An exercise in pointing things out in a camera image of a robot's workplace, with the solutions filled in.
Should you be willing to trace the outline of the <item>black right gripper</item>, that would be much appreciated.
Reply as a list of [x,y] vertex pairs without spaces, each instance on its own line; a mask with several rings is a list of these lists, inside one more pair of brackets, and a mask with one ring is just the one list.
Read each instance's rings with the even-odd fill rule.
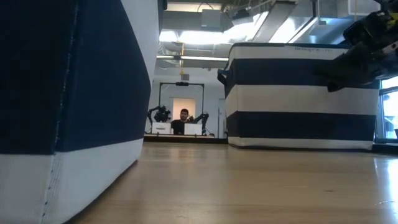
[[329,78],[328,92],[343,88],[379,89],[378,60],[397,54],[397,0],[378,1],[379,11],[354,22],[343,36],[352,48],[316,65],[312,73]]

